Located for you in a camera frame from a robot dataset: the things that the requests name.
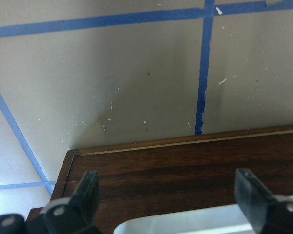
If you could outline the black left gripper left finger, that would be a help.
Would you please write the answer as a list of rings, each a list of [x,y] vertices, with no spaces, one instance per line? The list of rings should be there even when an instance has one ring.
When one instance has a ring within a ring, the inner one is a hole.
[[[67,205],[77,212],[86,224],[92,224],[100,203],[99,175],[97,171],[87,171],[83,175],[71,197],[56,199],[43,209],[45,214],[58,205]]]

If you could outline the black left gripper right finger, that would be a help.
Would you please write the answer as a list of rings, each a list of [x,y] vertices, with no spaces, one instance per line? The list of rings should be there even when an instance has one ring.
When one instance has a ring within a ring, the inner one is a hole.
[[[257,234],[293,234],[293,198],[274,195],[249,169],[235,171],[234,198]]]

